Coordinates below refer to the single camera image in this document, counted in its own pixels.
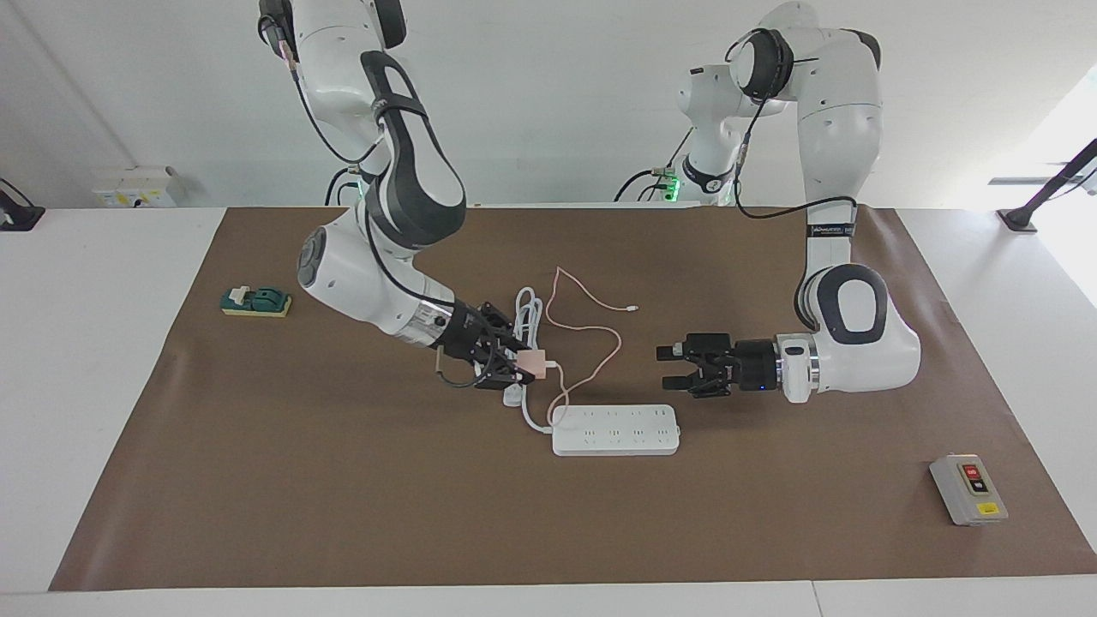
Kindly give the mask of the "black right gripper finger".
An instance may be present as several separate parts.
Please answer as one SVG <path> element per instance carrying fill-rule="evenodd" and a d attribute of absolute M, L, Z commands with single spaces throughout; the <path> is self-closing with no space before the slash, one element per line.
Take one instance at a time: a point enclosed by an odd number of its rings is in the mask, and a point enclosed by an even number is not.
<path fill-rule="evenodd" d="M 513 321 L 499 308 L 490 308 L 490 346 L 497 354 L 531 350 L 521 333 L 517 333 Z"/>
<path fill-rule="evenodd" d="M 528 386 L 536 379 L 536 375 L 523 368 L 510 364 L 497 364 L 483 367 L 483 374 L 477 378 L 477 389 L 489 391 L 502 391 L 507 388 L 519 384 Z"/>

